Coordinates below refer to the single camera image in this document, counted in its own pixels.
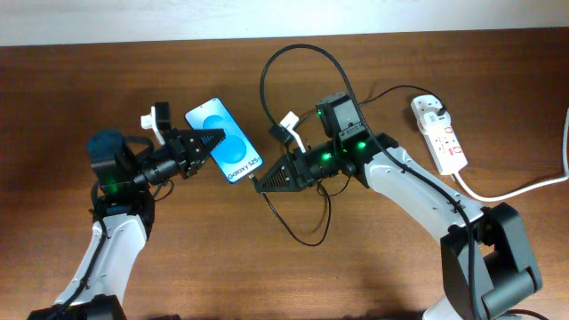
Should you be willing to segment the blue Samsung smartphone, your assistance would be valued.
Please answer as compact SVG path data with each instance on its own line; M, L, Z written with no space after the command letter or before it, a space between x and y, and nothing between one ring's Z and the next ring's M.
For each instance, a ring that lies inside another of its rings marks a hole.
M235 183L263 165L263 160L221 99L212 98L185 114L192 129L222 129L225 138L211 157L229 183Z

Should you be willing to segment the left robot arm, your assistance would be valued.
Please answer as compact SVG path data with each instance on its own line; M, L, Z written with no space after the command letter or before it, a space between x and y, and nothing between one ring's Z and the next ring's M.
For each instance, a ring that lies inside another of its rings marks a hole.
M86 144L97 177L91 190L91 242L66 290L29 318L123 319L132 267L155 220L151 187L176 175L195 175L224 137L222 129L172 128L164 133L164 145L155 148L146 137L117 130L93 135Z

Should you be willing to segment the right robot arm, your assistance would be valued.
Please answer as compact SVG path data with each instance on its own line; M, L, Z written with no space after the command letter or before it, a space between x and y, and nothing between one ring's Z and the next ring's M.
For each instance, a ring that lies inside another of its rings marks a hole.
M282 156L253 184L258 193L300 192L343 173L386 196L439 243L445 295L423 319L498 319L543 286L519 213L490 208L420 167L385 133L371 133L345 92L316 104L329 141Z

